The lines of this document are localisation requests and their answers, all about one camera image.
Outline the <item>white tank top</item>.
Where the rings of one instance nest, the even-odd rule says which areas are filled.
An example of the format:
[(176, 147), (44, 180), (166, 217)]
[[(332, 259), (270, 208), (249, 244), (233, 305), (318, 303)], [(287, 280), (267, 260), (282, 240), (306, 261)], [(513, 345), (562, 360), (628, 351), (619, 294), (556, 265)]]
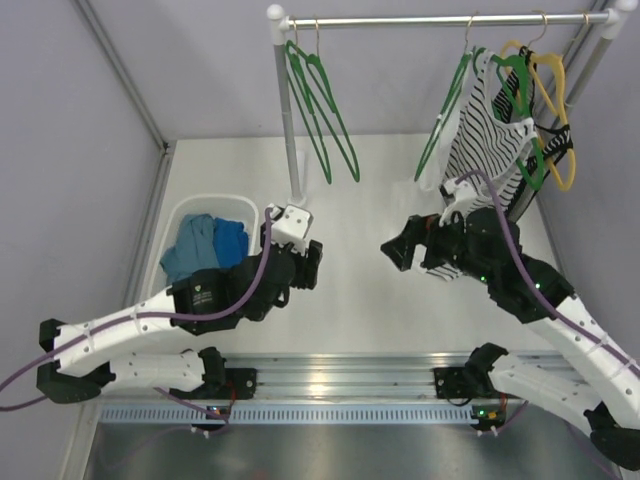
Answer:
[[(471, 50), (473, 50), (473, 56), (468, 65), (468, 78), (473, 70), (472, 64), (474, 54), (476, 53), (476, 48), (473, 47)], [(429, 166), (424, 169), (420, 179), (416, 182), (421, 191), (430, 192), (433, 190), (437, 190), (439, 185), (443, 181), (453, 140), (455, 139), (459, 129), (461, 109), (466, 102), (464, 92), (466, 84), (468, 82), (468, 78), (463, 86), (458, 105), (454, 108), (453, 113), (451, 114), (448, 122), (446, 123), (446, 126), (442, 131), (442, 136), (436, 144), (436, 147), (429, 161)]]

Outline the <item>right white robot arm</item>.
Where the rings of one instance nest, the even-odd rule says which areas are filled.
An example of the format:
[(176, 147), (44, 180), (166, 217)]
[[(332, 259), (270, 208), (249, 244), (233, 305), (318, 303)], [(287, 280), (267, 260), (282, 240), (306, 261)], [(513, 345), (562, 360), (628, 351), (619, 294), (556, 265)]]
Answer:
[(463, 396), (519, 397), (577, 428), (610, 462), (638, 470), (639, 366), (553, 266), (523, 253), (516, 223), (491, 207), (468, 217), (454, 213), (450, 221), (413, 215), (380, 250), (400, 271), (457, 268), (479, 281), (501, 310), (551, 344), (582, 378), (572, 383), (487, 342), (459, 370)]

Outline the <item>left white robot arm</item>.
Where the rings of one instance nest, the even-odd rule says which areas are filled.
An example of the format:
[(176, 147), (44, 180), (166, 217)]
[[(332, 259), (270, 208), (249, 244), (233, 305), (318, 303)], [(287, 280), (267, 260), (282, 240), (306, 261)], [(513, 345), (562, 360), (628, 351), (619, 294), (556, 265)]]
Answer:
[(39, 344), (48, 358), (37, 389), (57, 404), (79, 403), (131, 389), (161, 389), (181, 400), (228, 396), (233, 371), (214, 346), (194, 339), (261, 322), (284, 308), (292, 290), (317, 285), (322, 243), (304, 252), (272, 244), (228, 269), (204, 269), (146, 301), (98, 320), (41, 323)]

